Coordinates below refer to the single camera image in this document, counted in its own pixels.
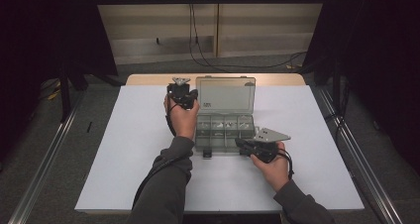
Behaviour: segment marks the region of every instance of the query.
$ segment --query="dark gray sleeve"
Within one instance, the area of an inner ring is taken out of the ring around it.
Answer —
[[[275,195],[290,223],[335,223],[333,216],[325,207],[315,202],[311,195],[305,195],[291,180]]]
[[[175,137],[168,149],[160,152],[153,167],[191,152],[194,143]],[[157,172],[147,182],[127,223],[182,223],[185,186],[191,178],[192,162],[185,158]]]

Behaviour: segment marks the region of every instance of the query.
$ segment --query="transparent plastic box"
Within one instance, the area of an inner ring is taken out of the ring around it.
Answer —
[[[235,138],[252,139],[254,126],[253,77],[197,77],[200,111],[195,150],[210,158],[213,153],[239,153]]]

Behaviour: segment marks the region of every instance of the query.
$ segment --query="table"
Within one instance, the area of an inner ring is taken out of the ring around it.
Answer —
[[[76,210],[130,212],[134,194],[153,159],[171,140],[163,118],[165,87],[173,76],[190,77],[194,85],[198,75],[207,74],[130,76],[120,91]],[[364,208],[312,92],[300,75],[212,75],[257,79],[255,124],[292,137],[285,146],[293,158],[293,179],[305,193],[311,193],[327,209]],[[281,208],[249,158],[227,155],[203,160],[193,156],[191,160],[186,213],[273,213]]]

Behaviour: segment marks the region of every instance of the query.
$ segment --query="hand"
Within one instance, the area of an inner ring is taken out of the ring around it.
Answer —
[[[284,148],[283,142],[277,142],[279,149]],[[256,156],[251,155],[254,165],[262,171],[265,180],[271,185],[275,192],[281,190],[281,188],[289,182],[288,179],[288,161],[284,157],[277,156],[266,164],[260,161]]]
[[[164,97],[164,110],[167,110],[167,96]],[[170,100],[169,108],[175,105],[172,99]],[[172,121],[173,129],[176,136],[186,137],[192,140],[194,137],[195,126],[197,123],[197,113],[200,109],[197,99],[194,100],[194,105],[190,110],[185,110],[181,106],[176,105],[170,110],[170,120]]]

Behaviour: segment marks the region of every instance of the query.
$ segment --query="black horizontal bar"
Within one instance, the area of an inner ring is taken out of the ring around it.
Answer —
[[[142,4],[322,4],[337,0],[81,0],[97,5]]]

